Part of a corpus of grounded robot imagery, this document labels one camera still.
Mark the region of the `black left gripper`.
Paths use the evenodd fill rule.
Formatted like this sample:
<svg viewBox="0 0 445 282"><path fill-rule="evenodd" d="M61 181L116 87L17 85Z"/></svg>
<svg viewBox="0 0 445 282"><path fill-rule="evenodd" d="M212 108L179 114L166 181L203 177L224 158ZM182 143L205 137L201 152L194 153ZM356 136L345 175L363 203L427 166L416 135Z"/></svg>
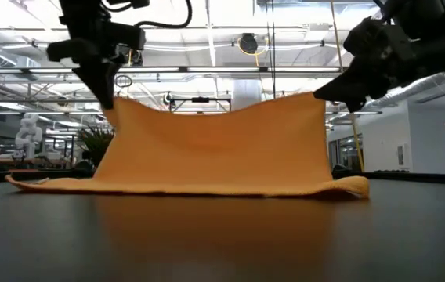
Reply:
<svg viewBox="0 0 445 282"><path fill-rule="evenodd" d="M70 58L81 65L75 74L100 106L110 110L114 107L114 78L126 62L119 47L142 51L146 43L142 28L116 23L111 14L146 7L147 0L59 0L59 3L62 10L59 20L67 28L69 38L48 44L47 57L52 62Z"/></svg>

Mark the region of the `orange microfiber towel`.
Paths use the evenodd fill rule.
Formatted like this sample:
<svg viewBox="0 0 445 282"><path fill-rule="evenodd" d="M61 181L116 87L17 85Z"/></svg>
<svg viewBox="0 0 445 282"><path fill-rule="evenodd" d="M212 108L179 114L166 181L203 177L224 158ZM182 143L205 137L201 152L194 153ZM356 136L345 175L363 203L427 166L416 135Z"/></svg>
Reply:
<svg viewBox="0 0 445 282"><path fill-rule="evenodd" d="M324 112L310 92L224 114L173 114L118 97L105 111L114 137L91 178L13 185L57 193L368 197L365 177L333 178Z"/></svg>

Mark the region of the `small potted plant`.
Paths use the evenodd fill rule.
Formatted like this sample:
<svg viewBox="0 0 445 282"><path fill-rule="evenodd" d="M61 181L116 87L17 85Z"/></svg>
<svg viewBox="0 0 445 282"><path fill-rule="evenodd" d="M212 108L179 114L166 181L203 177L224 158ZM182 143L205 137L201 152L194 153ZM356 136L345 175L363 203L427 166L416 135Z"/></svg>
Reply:
<svg viewBox="0 0 445 282"><path fill-rule="evenodd" d="M84 150L89 152L89 160L98 167L114 138L115 131L109 128L87 127L79 129L77 137L83 142Z"/></svg>

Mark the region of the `black rounded object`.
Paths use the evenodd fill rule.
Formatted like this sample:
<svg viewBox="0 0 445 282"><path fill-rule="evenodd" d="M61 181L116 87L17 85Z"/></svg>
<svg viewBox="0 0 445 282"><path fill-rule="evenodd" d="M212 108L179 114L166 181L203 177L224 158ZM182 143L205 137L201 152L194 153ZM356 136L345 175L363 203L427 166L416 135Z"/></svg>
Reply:
<svg viewBox="0 0 445 282"><path fill-rule="evenodd" d="M335 164L331 170L331 174L334 179L340 179L350 176L352 174L352 170L343 164Z"/></svg>

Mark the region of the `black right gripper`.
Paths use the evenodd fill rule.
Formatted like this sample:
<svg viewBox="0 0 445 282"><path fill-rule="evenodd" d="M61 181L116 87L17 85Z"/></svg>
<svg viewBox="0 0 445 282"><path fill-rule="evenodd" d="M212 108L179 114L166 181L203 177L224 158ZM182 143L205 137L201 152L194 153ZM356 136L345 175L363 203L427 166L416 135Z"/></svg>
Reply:
<svg viewBox="0 0 445 282"><path fill-rule="evenodd" d="M314 91L314 97L346 103L350 113L366 98L435 74L445 75L445 0L374 0L379 19L367 17L344 47L353 54L348 70Z"/></svg>

